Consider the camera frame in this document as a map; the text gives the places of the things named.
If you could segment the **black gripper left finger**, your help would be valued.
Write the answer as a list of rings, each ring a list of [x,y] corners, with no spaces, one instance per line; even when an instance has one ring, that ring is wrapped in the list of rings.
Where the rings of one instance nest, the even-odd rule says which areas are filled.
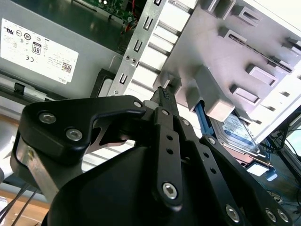
[[[71,180],[133,148],[179,147],[174,116],[158,88],[149,102],[134,96],[39,102],[24,108],[13,149],[24,179],[34,180],[52,202]],[[182,183],[156,177],[166,208],[182,206]]]

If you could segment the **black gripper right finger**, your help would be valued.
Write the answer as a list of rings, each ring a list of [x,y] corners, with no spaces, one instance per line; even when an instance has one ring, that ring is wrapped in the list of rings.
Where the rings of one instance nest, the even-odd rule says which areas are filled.
[[[174,94],[161,90],[161,105],[173,114],[180,153],[189,158],[194,200],[208,205],[204,220],[215,226],[292,226],[275,199],[211,135],[198,138],[179,116]]]

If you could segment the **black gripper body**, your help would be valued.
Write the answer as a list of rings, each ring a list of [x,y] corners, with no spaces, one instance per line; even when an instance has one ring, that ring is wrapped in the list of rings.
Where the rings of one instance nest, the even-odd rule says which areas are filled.
[[[49,226],[220,226],[222,220],[201,181],[178,148],[130,149],[68,182],[48,212]],[[182,208],[172,211],[157,197],[158,174],[183,186]]]

